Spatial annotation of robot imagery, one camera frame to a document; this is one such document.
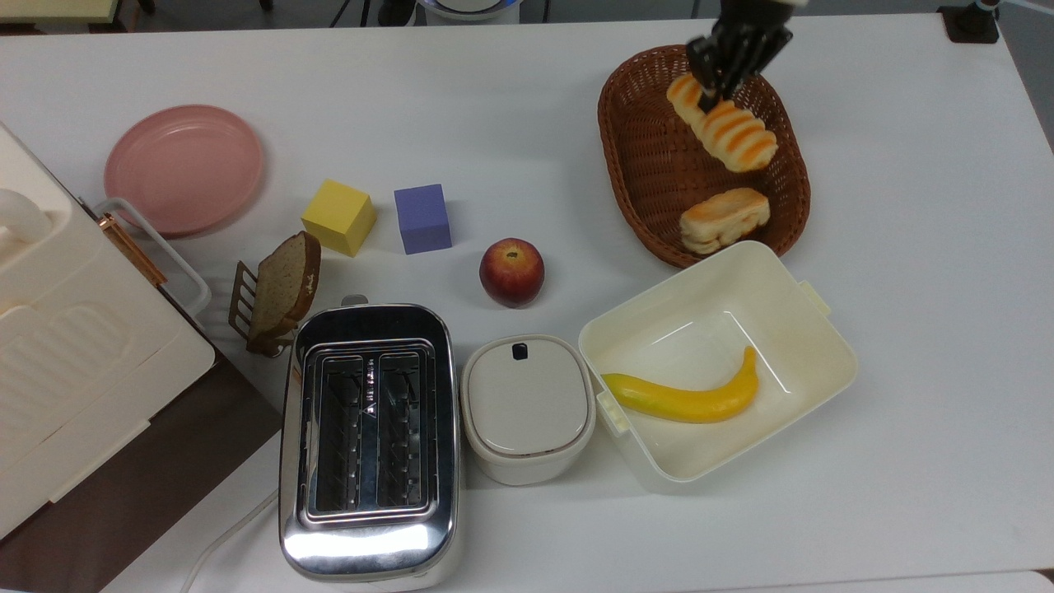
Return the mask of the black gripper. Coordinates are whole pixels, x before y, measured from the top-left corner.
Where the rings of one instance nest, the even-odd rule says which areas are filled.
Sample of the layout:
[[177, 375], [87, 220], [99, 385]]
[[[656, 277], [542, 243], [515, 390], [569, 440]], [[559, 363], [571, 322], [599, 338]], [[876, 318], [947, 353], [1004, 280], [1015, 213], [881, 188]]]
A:
[[708, 36], [688, 42], [688, 63], [700, 83], [697, 106], [708, 114], [731, 100], [746, 79], [767, 67], [793, 34], [795, 1], [722, 1]]

